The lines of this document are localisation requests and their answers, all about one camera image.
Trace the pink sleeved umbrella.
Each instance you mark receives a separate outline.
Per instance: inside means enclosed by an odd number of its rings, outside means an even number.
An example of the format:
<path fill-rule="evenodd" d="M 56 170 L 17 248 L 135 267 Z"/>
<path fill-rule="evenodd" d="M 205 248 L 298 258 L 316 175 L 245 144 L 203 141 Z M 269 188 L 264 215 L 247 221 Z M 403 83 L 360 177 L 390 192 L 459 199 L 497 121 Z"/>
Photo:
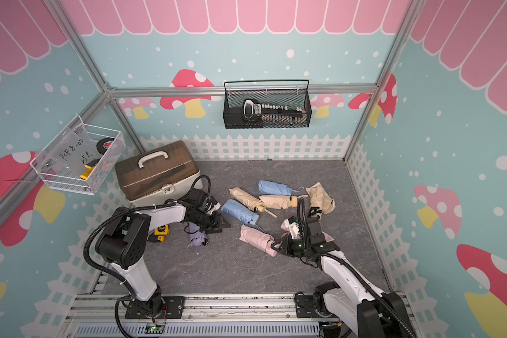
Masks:
<path fill-rule="evenodd" d="M 271 247 L 271 245 L 275 243 L 274 238 L 260 230 L 242 225 L 239 239 L 242 242 L 248 243 L 257 249 L 262 250 L 272 257 L 277 255 L 276 250 Z"/>

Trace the light blue sleeved umbrella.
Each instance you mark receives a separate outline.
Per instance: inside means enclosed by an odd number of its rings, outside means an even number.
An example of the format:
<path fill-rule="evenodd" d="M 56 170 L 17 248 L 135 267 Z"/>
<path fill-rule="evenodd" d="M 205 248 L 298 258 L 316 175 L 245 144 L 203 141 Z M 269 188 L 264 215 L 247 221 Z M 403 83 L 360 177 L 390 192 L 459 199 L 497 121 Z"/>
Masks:
<path fill-rule="evenodd" d="M 261 228 L 257 225 L 259 214 L 250 211 L 246 206 L 239 203 L 239 201 L 229 199 L 223 204 L 221 210 L 225 214 L 231 215 L 232 217 L 238 219 L 244 225 L 255 228 L 257 230 L 261 230 Z"/>

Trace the beige umbrella sleeve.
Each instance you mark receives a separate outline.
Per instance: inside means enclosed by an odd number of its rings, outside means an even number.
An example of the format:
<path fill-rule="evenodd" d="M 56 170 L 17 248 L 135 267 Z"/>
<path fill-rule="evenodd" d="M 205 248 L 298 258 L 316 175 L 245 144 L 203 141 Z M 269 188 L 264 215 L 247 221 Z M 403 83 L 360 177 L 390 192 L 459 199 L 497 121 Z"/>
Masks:
<path fill-rule="evenodd" d="M 310 198 L 310 207 L 317 206 L 322 208 L 323 215 L 329 214 L 335 210 L 335 200 L 328 195 L 320 182 L 307 188 L 306 192 Z"/>

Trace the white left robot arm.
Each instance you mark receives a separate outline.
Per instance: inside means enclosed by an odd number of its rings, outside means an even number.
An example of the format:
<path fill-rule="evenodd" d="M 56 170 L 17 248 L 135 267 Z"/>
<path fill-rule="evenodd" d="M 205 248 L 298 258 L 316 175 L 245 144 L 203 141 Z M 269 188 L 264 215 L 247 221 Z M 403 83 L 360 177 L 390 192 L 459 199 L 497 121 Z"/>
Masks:
<path fill-rule="evenodd" d="M 87 238 L 83 257 L 86 263 L 115 277 L 129 292 L 126 299 L 135 313 L 156 317 L 166 309 L 161 289 L 144 261 L 147 239 L 157 228 L 172 223 L 196 225 L 191 235 L 220 233 L 230 224 L 220 212 L 221 205 L 207 191 L 194 184 L 178 199 L 135 208 L 120 207 Z"/>

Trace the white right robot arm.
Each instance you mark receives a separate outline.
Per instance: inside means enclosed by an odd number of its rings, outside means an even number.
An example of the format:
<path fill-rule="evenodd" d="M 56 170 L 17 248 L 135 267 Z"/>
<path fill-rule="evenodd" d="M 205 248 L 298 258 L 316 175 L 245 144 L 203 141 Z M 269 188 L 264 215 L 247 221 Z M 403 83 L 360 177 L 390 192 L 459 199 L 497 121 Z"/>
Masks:
<path fill-rule="evenodd" d="M 325 239 L 318 216 L 306 212 L 304 200 L 298 201 L 297 216 L 289 222 L 289 232 L 271 248 L 332 278 L 313 294 L 319 316 L 338 317 L 357 337 L 417 336 L 403 299 L 359 273 L 340 248 Z"/>

